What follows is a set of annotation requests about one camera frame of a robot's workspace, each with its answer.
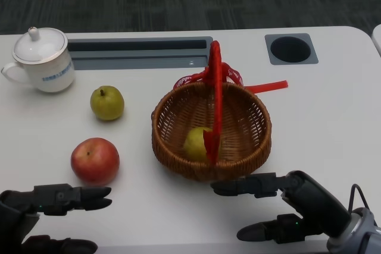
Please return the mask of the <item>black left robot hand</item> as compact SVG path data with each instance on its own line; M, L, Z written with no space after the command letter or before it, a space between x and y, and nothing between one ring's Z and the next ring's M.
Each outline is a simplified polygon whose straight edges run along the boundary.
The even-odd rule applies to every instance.
M72 210L94 211L111 205L110 187L72 187L69 184L35 186L30 192L1 193L1 253L95 253L90 240L52 239L49 235L26 236L40 213L65 216Z

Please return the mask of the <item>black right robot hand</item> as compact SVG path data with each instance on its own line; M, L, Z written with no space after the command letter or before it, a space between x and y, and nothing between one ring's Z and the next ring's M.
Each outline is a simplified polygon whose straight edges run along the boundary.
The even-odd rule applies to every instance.
M295 214L283 214L272 221L246 226L237 233L237 238L245 242L293 243L322 233L335 238L351 220L343 204L302 171L291 171L282 177L275 173L251 174L236 180L213 182L211 188L220 196L251 194L257 199L274 197L280 190L282 199L302 215L299 218Z

